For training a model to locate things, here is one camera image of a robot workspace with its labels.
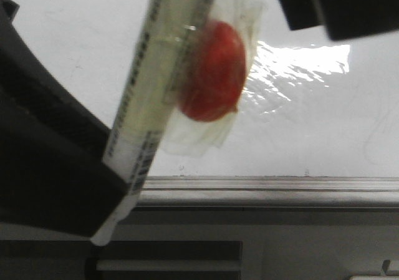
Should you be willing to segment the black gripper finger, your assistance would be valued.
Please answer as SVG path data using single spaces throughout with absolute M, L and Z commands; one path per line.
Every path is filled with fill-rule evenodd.
M 324 26 L 332 41 L 398 30 L 398 0 L 279 0 L 289 29 Z
M 127 186 L 102 163 L 108 128 L 37 60 L 1 0 L 1 220 L 91 237 Z

